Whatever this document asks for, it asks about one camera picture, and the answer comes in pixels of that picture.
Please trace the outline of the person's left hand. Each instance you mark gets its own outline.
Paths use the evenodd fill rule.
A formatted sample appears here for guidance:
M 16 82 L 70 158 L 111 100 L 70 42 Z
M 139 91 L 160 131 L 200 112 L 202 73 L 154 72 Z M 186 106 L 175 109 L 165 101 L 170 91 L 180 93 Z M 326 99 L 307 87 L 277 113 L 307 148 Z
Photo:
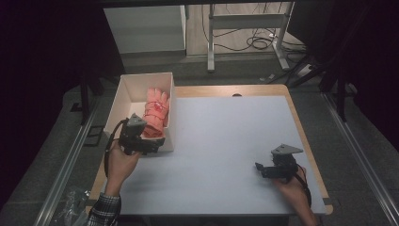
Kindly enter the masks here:
M 132 174 L 138 160 L 140 152 L 134 152 L 131 155 L 126 154 L 119 143 L 114 140 L 111 145 L 111 151 L 108 159 L 108 176 L 105 192 L 117 196 L 123 182 Z

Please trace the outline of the black metal stand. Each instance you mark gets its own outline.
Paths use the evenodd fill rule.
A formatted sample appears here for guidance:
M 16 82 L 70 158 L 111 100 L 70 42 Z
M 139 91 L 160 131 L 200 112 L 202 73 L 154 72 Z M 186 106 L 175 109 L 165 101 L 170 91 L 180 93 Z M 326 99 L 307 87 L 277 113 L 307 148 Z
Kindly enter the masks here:
M 334 57 L 326 64 L 326 74 L 323 76 L 319 84 L 319 89 L 322 92 L 331 91 L 334 84 L 337 84 L 336 94 L 336 111 L 343 122 L 346 122 L 344 113 L 345 100 L 345 75 L 341 60 Z
M 85 71 L 81 71 L 80 75 L 80 90 L 81 90 L 81 108 L 82 108 L 82 121 L 84 125 L 88 121 L 89 117 L 89 99 L 88 91 L 91 90 L 94 96 L 100 96 L 104 94 L 104 87 L 101 84 L 98 76 L 87 75 Z

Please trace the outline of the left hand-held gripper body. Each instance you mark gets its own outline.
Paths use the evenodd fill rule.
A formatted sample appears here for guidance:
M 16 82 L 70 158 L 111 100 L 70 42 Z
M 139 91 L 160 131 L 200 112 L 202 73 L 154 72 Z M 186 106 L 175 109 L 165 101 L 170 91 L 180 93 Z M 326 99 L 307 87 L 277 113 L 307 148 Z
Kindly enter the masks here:
M 133 113 L 131 118 L 123 123 L 120 131 L 119 145 L 126 154 L 132 155 L 133 152 L 144 154 L 154 152 L 152 142 L 141 137 L 146 124 L 136 113 Z

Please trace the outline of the pink glove with red label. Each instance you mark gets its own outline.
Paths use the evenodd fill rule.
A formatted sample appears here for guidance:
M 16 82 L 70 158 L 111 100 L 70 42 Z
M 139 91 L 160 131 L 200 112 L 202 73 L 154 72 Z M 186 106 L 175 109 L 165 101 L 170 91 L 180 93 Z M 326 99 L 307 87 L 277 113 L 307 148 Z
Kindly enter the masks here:
M 168 124 L 168 111 L 168 94 L 157 88 L 149 88 L 143 114 L 143 120 L 147 122 L 143 132 L 144 137 L 164 136 L 164 127 Z

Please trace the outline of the aluminium floor rail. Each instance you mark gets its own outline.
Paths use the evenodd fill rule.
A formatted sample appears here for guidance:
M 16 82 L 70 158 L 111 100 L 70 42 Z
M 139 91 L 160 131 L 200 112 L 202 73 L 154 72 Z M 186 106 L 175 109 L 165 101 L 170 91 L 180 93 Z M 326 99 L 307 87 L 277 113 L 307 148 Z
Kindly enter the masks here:
M 350 129 L 349 124 L 342 119 L 342 117 L 338 114 L 338 107 L 334 103 L 333 98 L 329 94 L 322 93 L 321 96 L 327 103 L 327 107 L 329 109 L 332 118 L 337 124 L 343 138 L 354 155 L 356 162 L 359 165 L 359 168 L 366 179 L 369 187 L 372 189 L 375 197 L 382 208 L 385 216 L 387 217 L 391 226 L 399 226 L 399 207 L 393 200 L 389 190 L 379 179 L 376 174 L 374 168 L 372 167 L 370 161 L 367 159 L 363 149 L 361 148 L 358 140 L 354 136 L 352 130 Z
M 49 226 L 55 213 L 57 205 L 61 199 L 62 193 L 68 183 L 74 164 L 81 152 L 84 141 L 88 135 L 88 130 L 97 114 L 97 109 L 101 102 L 100 97 L 94 97 L 89 105 L 89 114 L 87 120 L 80 126 L 77 135 L 70 147 L 67 156 L 52 184 L 50 191 L 38 213 L 33 226 Z

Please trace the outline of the white cabinet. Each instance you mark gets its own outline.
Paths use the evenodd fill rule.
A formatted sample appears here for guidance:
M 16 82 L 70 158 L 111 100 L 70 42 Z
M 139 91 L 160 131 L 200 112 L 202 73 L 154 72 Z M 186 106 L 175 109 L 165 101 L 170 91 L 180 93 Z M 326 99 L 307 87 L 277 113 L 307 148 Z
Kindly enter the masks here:
M 105 8 L 121 54 L 185 49 L 185 7 Z

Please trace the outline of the white power strip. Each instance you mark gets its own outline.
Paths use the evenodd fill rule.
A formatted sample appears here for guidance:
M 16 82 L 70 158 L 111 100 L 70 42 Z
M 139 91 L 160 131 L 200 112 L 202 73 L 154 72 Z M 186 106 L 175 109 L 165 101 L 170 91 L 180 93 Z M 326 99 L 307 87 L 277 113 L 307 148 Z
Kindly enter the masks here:
M 303 77 L 304 75 L 310 73 L 314 69 L 314 66 L 311 64 L 305 65 L 302 69 L 297 72 L 298 77 Z

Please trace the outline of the white box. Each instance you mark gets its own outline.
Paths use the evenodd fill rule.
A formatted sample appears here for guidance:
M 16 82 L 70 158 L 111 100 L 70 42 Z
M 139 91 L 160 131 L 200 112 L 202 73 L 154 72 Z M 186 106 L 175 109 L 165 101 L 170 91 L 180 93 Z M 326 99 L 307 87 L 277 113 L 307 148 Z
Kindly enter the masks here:
M 173 152 L 176 144 L 176 96 L 172 73 L 123 74 L 120 77 L 104 133 L 110 137 L 117 124 L 130 118 L 133 113 L 142 117 L 149 88 L 160 89 L 168 95 L 168 125 L 164 128 L 166 140 L 158 152 Z

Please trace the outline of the light blue table mat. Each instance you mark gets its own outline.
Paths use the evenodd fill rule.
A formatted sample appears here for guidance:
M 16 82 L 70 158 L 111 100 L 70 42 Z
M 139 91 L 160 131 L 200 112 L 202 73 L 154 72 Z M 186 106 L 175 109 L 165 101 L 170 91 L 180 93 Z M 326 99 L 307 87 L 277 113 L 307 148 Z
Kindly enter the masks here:
M 179 98 L 175 109 L 173 152 L 139 160 L 121 189 L 122 214 L 293 214 L 256 169 L 281 144 L 304 147 L 285 97 Z

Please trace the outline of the grey metal desk frame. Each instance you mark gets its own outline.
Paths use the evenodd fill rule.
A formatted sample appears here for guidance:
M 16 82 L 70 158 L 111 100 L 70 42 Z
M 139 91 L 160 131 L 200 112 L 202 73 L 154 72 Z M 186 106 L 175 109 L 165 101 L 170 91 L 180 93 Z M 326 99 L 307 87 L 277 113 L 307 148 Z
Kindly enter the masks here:
M 214 14 L 214 4 L 209 5 L 209 37 L 207 52 L 207 70 L 215 71 L 215 51 L 213 32 L 220 29 L 250 29 L 250 28 L 277 28 L 278 38 L 272 42 L 273 49 L 284 71 L 289 70 L 289 64 L 283 54 L 281 46 L 292 14 L 293 2 L 289 2 L 284 13 L 274 14 Z

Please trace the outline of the person's right hand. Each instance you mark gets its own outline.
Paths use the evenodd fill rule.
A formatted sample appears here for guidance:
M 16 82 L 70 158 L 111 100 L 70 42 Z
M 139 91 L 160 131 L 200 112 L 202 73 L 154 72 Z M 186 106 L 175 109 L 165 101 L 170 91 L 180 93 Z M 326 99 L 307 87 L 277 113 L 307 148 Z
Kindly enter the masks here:
M 297 176 L 293 177 L 288 183 L 283 183 L 280 179 L 273 179 L 273 184 L 277 187 L 284 199 L 298 211 L 309 210 L 311 207 L 308 202 L 308 196 L 301 182 L 306 182 L 306 169 L 300 167 Z

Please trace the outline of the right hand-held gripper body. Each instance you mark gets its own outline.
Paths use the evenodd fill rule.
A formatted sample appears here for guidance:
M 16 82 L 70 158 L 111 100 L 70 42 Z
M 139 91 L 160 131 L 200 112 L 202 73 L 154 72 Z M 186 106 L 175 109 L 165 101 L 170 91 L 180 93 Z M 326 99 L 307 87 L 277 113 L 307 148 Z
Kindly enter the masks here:
M 281 144 L 272 150 L 271 154 L 274 166 L 264 167 L 262 169 L 262 177 L 291 180 L 298 171 L 296 160 L 293 157 L 294 153 L 303 153 L 303 150 L 287 144 Z

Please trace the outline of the clear plastic bag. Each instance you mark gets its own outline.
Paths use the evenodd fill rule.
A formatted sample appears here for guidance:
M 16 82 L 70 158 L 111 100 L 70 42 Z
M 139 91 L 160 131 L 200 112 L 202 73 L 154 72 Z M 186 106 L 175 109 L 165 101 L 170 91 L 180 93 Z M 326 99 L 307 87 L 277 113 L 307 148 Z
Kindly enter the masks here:
M 89 195 L 89 190 L 71 186 L 66 194 L 67 200 L 63 209 L 56 215 L 55 226 L 86 226 L 86 203 Z

